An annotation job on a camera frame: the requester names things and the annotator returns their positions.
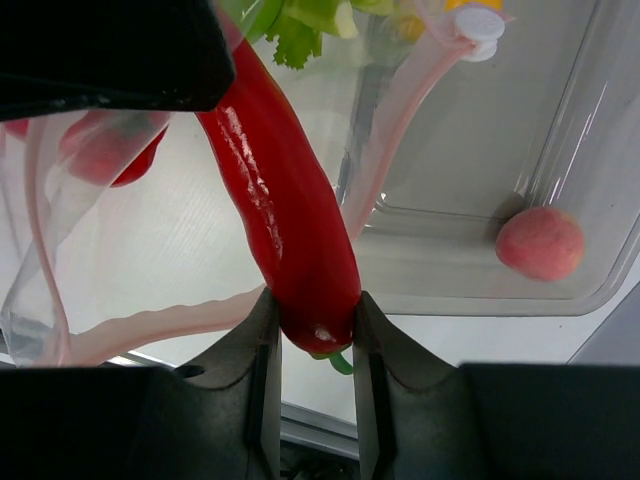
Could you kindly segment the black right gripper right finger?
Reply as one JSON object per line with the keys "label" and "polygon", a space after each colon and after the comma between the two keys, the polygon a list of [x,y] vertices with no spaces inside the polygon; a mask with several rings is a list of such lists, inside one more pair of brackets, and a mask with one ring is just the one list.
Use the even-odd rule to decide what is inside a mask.
{"label": "black right gripper right finger", "polygon": [[634,366],[466,363],[417,343],[363,294],[354,385],[365,479],[635,479]]}

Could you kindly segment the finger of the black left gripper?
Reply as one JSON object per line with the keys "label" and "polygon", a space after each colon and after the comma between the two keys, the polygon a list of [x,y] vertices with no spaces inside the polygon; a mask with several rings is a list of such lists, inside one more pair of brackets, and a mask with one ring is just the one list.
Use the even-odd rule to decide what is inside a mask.
{"label": "finger of the black left gripper", "polygon": [[210,1],[4,1],[1,118],[212,110],[236,76]]}

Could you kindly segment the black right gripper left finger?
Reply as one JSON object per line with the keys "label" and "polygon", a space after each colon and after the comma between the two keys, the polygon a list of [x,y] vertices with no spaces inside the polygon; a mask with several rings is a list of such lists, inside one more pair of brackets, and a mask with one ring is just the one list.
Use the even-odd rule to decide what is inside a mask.
{"label": "black right gripper left finger", "polygon": [[275,479],[281,336],[269,291],[187,364],[1,373],[5,479]]}

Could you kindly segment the red bell pepper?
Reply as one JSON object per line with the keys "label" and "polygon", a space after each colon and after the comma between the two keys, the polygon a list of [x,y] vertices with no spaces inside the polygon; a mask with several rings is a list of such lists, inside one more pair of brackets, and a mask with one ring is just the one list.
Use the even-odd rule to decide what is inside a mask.
{"label": "red bell pepper", "polygon": [[130,185],[152,166],[170,117],[163,111],[90,110],[55,147],[36,156],[35,171],[63,170],[99,187]]}

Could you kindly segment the clear zip top bag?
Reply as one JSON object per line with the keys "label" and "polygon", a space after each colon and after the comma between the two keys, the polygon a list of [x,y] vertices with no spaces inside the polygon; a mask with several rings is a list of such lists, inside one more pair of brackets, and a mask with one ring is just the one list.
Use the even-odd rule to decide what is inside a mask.
{"label": "clear zip top bag", "polygon": [[[494,56],[508,17],[468,5],[400,8],[371,39],[300,72],[271,71],[326,171],[351,238],[399,143],[456,64]],[[35,171],[87,111],[1,125],[1,331],[21,366],[93,365],[142,345],[235,327],[264,281],[204,129],[171,114],[138,181],[99,187]]]}

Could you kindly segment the green celery bunch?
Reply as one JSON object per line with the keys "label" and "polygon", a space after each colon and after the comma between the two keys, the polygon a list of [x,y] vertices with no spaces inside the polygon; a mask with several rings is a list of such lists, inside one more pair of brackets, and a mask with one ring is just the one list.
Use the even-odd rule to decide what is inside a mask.
{"label": "green celery bunch", "polygon": [[250,43],[275,44],[273,62],[301,70],[322,55],[323,37],[354,40],[359,36],[356,11],[389,16],[394,1],[242,1],[239,23]]}

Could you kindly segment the red chili pepper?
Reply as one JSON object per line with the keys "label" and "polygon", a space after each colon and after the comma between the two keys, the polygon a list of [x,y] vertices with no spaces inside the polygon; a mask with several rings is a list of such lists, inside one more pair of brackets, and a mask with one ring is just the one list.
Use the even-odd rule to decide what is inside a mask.
{"label": "red chili pepper", "polygon": [[201,124],[277,300],[280,328],[313,358],[350,375],[361,282],[332,186],[286,96],[223,10],[236,77]]}

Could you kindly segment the orange yellow mango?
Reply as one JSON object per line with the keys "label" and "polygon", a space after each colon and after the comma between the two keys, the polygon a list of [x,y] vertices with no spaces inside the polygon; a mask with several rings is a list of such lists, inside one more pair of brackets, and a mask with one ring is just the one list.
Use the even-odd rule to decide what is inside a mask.
{"label": "orange yellow mango", "polygon": [[444,9],[450,11],[468,5],[483,6],[494,10],[503,9],[502,0],[446,0],[444,2]]}

